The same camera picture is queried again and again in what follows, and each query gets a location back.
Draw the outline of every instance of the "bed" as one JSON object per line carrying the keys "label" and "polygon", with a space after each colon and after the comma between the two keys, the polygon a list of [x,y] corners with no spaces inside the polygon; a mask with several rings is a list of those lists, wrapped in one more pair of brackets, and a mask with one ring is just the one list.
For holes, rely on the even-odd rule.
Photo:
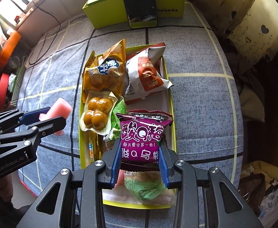
{"label": "bed", "polygon": [[[32,50],[30,63],[44,54],[58,28],[43,35]],[[164,59],[170,81],[177,154],[194,167],[217,166],[238,186],[243,152],[243,123],[235,81],[226,57],[202,13],[185,2],[182,19],[161,18],[156,28],[132,30],[128,23],[95,30],[84,14],[62,24],[45,56],[29,65],[17,108],[51,106],[59,97],[72,107],[63,136],[42,139],[36,162],[18,171],[20,179],[38,195],[62,169],[80,169],[79,107],[83,65],[92,50],[103,53],[126,38],[126,46],[165,42]],[[204,227],[199,190],[200,227]],[[175,207],[158,210],[104,206],[106,226],[172,227]]]}

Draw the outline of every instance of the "braised egg package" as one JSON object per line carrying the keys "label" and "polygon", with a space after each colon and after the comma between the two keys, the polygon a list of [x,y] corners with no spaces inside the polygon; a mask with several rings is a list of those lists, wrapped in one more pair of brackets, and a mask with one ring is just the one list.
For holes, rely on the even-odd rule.
{"label": "braised egg package", "polygon": [[111,130],[111,114],[116,102],[117,98],[112,92],[89,91],[80,118],[81,130],[107,135]]}

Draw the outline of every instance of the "white snack bag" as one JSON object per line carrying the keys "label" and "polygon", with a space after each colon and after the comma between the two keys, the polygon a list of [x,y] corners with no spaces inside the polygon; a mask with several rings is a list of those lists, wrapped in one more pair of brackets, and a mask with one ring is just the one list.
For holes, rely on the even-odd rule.
{"label": "white snack bag", "polygon": [[126,102],[146,99],[152,93],[169,89],[173,85],[163,79],[154,67],[164,50],[165,46],[151,47],[126,62],[129,76],[129,85],[124,96]]}

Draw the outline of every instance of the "orange snack package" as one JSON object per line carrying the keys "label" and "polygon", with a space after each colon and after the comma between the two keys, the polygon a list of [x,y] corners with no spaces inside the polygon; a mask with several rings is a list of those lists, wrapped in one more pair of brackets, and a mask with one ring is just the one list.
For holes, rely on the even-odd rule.
{"label": "orange snack package", "polygon": [[93,51],[82,74],[83,103],[90,90],[112,91],[116,97],[120,97],[123,89],[125,62],[125,39],[113,45],[98,58]]}

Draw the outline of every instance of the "orange tray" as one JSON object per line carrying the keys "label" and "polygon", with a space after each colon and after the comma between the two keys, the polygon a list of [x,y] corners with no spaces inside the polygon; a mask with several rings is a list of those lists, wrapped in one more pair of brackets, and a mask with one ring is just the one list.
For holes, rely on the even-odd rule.
{"label": "orange tray", "polygon": [[20,39],[21,35],[17,31],[14,31],[5,43],[0,53],[0,72],[2,72],[3,68],[6,66],[8,59]]}
{"label": "orange tray", "polygon": [[9,83],[9,75],[2,74],[0,80],[0,112],[3,111],[5,108],[8,83]]}

